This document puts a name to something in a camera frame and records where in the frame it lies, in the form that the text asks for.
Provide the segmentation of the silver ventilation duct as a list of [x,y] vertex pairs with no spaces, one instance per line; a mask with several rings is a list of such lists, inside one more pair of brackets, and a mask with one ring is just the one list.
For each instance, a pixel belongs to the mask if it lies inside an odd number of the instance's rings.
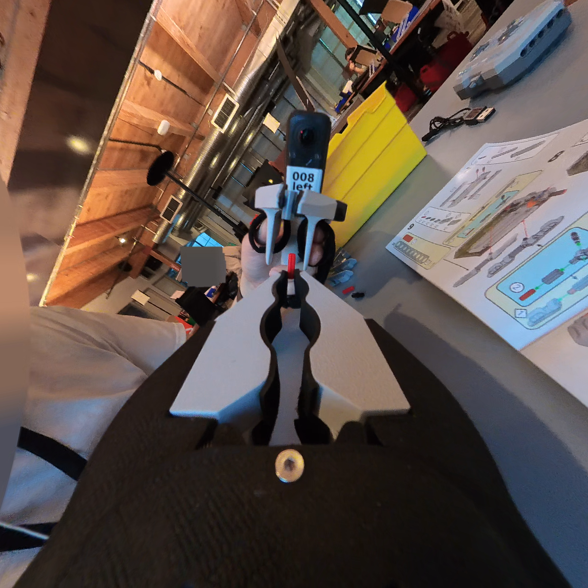
[[206,210],[209,218],[229,234],[229,243],[244,235],[244,221],[220,208],[217,191],[222,190],[248,150],[276,96],[288,85],[279,58],[281,49],[287,57],[297,59],[299,44],[291,35],[259,43],[236,82],[235,93],[226,96],[236,104],[227,128],[212,130],[190,171],[182,179],[175,176],[179,185],[176,195],[182,203],[179,215],[173,221],[161,221],[153,246],[164,243],[169,235],[189,240],[192,228]]

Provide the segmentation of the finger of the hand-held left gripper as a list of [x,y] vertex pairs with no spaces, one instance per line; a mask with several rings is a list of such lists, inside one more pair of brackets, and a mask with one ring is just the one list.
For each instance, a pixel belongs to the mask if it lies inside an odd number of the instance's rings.
[[306,220],[306,229],[303,231],[304,250],[299,249],[303,259],[303,270],[309,266],[313,238],[317,224],[321,220],[334,221],[337,217],[337,201],[326,195],[305,190],[301,193],[296,206],[296,214]]
[[289,221],[285,220],[285,186],[274,184],[256,190],[254,204],[266,216],[265,258],[272,262],[275,250],[281,251],[289,241]]

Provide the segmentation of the open instruction booklet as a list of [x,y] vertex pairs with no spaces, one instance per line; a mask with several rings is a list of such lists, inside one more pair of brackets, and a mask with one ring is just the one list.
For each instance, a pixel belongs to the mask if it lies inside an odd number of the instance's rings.
[[386,249],[587,405],[587,121],[487,143]]

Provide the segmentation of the grey toy battery hub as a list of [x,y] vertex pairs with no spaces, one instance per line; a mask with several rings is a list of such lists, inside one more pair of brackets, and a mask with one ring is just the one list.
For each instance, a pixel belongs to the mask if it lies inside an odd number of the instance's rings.
[[511,21],[460,65],[455,93],[466,100],[516,82],[562,39],[570,24],[563,1],[545,1]]

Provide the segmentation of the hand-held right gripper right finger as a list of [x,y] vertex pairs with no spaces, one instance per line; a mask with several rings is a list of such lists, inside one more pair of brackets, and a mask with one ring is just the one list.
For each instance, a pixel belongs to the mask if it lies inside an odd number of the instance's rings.
[[328,444],[348,422],[410,411],[364,317],[315,278],[295,272],[304,351],[296,434],[302,444]]

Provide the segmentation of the grey desk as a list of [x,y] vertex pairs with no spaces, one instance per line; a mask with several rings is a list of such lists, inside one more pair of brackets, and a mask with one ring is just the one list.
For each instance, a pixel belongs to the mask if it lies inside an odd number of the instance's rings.
[[525,78],[482,99],[496,114],[445,130],[345,246],[358,261],[346,298],[452,392],[473,420],[533,533],[573,587],[587,587],[587,408],[486,325],[385,250],[484,144],[587,118],[587,1],[565,39]]

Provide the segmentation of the yellow plastic bin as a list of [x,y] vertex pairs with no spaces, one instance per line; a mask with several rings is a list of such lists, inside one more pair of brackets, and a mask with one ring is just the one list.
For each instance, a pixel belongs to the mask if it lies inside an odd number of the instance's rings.
[[329,151],[322,193],[348,206],[334,222],[336,247],[345,245],[426,156],[392,94],[382,84],[347,118]]

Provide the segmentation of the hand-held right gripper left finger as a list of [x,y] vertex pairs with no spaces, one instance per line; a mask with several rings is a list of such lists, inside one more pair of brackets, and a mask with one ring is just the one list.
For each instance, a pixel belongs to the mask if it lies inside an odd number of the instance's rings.
[[214,321],[174,400],[174,416],[205,417],[267,445],[280,382],[273,341],[282,329],[282,275],[273,275]]

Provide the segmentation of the red plastic container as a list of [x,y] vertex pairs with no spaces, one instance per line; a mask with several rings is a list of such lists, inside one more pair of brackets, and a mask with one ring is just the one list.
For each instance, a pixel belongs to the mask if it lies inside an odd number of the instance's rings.
[[420,69],[420,80],[424,86],[432,94],[436,93],[472,48],[468,32],[450,32],[431,61]]

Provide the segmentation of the person's left hand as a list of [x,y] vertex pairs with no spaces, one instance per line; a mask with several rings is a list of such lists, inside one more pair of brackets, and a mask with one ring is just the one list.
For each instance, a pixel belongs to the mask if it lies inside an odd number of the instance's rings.
[[[318,265],[322,261],[325,242],[325,232],[320,226],[317,226],[313,237],[309,267],[306,269],[306,272],[311,276],[316,275]],[[241,242],[240,260],[242,273],[239,279],[239,288],[242,298],[246,298],[273,274],[279,274],[288,268],[287,264],[281,264],[281,252],[273,254],[272,263],[266,264],[266,255],[256,252],[248,237],[244,237]]]

